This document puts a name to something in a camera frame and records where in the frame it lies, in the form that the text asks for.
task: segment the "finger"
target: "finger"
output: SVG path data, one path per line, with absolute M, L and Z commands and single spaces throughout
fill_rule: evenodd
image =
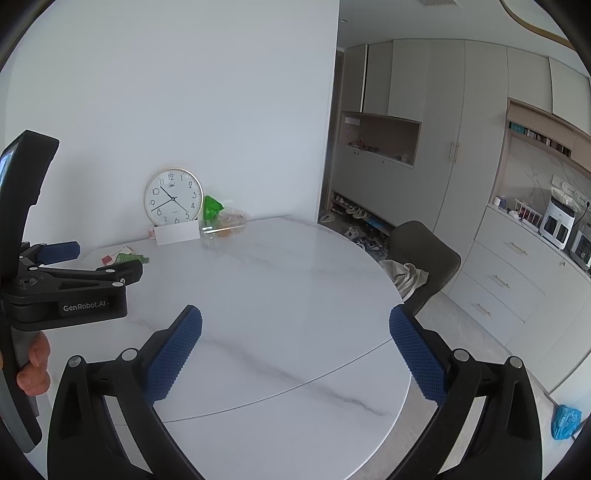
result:
M 35 367 L 32 364 L 26 364 L 23 369 L 17 373 L 17 384 L 22 390 L 27 391 L 36 387 L 45 378 L 47 364 Z
M 42 364 L 47 363 L 51 348 L 49 346 L 49 340 L 45 336 L 45 333 L 39 332 L 39 335 L 31 342 L 29 347 L 29 361 L 35 366 L 40 367 Z
M 37 395 L 41 395 L 47 392 L 47 390 L 49 390 L 50 384 L 51 380 L 49 378 L 49 374 L 46 372 L 41 382 L 35 385 L 35 387 L 25 390 L 25 393 L 29 395 L 29 397 L 36 397 Z

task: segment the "ceiling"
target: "ceiling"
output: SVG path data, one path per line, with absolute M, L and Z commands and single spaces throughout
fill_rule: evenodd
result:
M 498 0 L 456 0 L 458 5 L 425 7 L 418 0 L 340 0 L 337 46 L 348 48 L 393 38 L 479 40 L 545 55 L 589 76 L 577 53 L 516 23 Z M 520 17 L 564 36 L 534 0 L 506 0 Z

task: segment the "gray chair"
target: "gray chair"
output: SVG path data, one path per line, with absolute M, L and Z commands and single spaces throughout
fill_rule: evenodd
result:
M 412 315 L 416 315 L 460 268 L 460 255 L 416 220 L 403 223 L 392 231 L 386 258 L 402 264 L 412 263 L 429 273 L 427 283 L 417 288 L 404 302 Z

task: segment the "appliance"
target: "appliance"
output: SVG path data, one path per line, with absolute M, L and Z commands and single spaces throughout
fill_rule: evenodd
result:
M 550 197 L 542 225 L 540 225 L 540 234 L 562 250 L 566 247 L 573 225 L 574 210 L 559 202 L 554 196 Z
M 591 228 L 588 225 L 577 230 L 570 246 L 570 258 L 585 271 L 591 268 Z

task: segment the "blue plastic bag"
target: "blue plastic bag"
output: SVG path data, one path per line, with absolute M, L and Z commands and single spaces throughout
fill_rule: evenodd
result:
M 581 411 L 560 405 L 552 420 L 552 437 L 554 440 L 566 440 L 581 423 Z

